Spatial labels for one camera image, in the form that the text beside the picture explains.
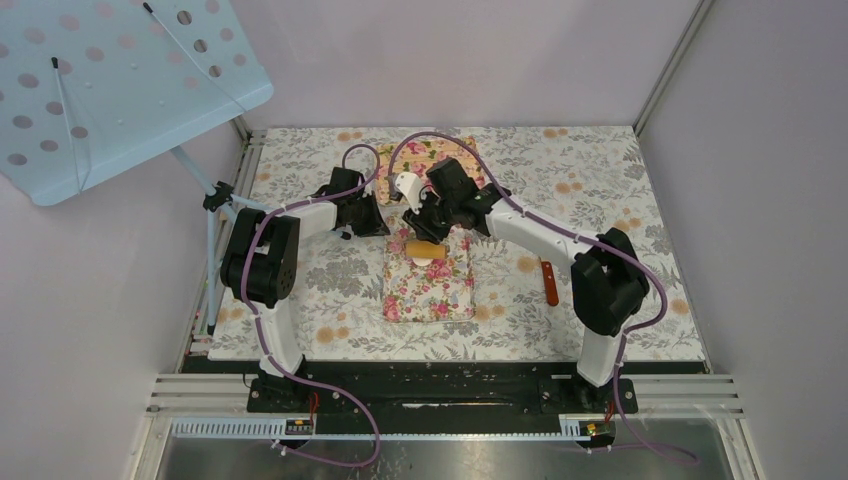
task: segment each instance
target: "floral table surface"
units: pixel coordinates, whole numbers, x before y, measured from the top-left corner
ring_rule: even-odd
[[[251,198],[276,206],[314,193],[355,143],[397,142],[424,128],[284,128],[268,131]],[[436,129],[473,136],[498,180],[525,205],[586,230],[615,226],[662,280],[665,320],[634,332],[629,360],[703,360],[671,242],[660,218],[638,142],[630,127]],[[370,174],[366,150],[348,159]],[[323,233],[300,246],[292,292],[297,341],[320,360],[575,360],[583,326],[571,287],[557,272],[561,303],[545,302],[539,259],[503,241],[473,235],[476,314],[471,321],[390,323],[382,311],[383,238],[345,241]],[[653,291],[635,316],[659,308]],[[227,290],[209,350],[212,360],[255,360],[259,345],[248,310]]]

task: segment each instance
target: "stand leg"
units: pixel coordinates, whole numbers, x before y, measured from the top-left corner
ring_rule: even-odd
[[[206,212],[206,333],[215,334],[218,312],[215,310],[215,214]]]
[[[200,186],[203,187],[203,191],[206,192],[206,195],[215,194],[215,187],[212,185],[212,182],[210,182],[203,175],[203,172],[201,172],[200,169],[197,168],[197,165],[188,156],[188,154],[185,153],[185,150],[183,150],[182,146],[176,146],[172,148],[171,153],[173,153],[174,156],[177,157],[177,160],[183,165],[183,167],[185,167],[186,170],[188,170],[188,173],[190,173],[191,176],[193,176],[194,179],[197,180],[197,183],[199,183]],[[231,222],[235,223],[236,212],[235,210],[233,210],[232,205],[222,205],[221,210],[224,211],[224,214],[227,215],[227,218]]]

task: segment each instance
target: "metal floor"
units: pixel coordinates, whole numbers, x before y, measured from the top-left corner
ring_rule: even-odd
[[[389,441],[379,459],[363,469],[343,469],[269,449],[256,440],[171,438],[160,480],[230,479],[722,479],[732,478],[715,425],[706,420],[649,421],[646,435],[688,448],[701,457],[697,467],[681,467],[644,450],[610,454],[557,451],[573,444],[537,441]],[[619,429],[617,444],[631,437]],[[337,460],[367,458],[364,441],[313,441],[301,447]]]

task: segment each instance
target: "red knife handle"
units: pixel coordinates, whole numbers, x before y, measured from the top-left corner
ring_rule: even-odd
[[[541,262],[542,277],[545,280],[545,294],[548,297],[548,305],[555,307],[559,305],[559,294],[556,291],[556,277],[551,262]]]

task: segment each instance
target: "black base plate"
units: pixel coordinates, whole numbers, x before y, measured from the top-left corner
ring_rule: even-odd
[[[330,363],[337,368],[328,368]],[[602,418],[611,399],[611,389],[601,389],[587,404],[574,393],[585,388],[581,379],[554,379],[550,369],[532,364],[410,362],[350,367],[348,362],[304,362],[298,375],[351,392],[366,403],[386,434],[559,433],[559,414],[594,413]],[[619,385],[625,412],[636,413],[635,395],[624,398],[625,392],[633,391],[632,382],[622,380]],[[251,384],[247,410],[304,413],[313,392],[320,400],[316,433],[371,433],[365,416],[344,396],[266,374]]]

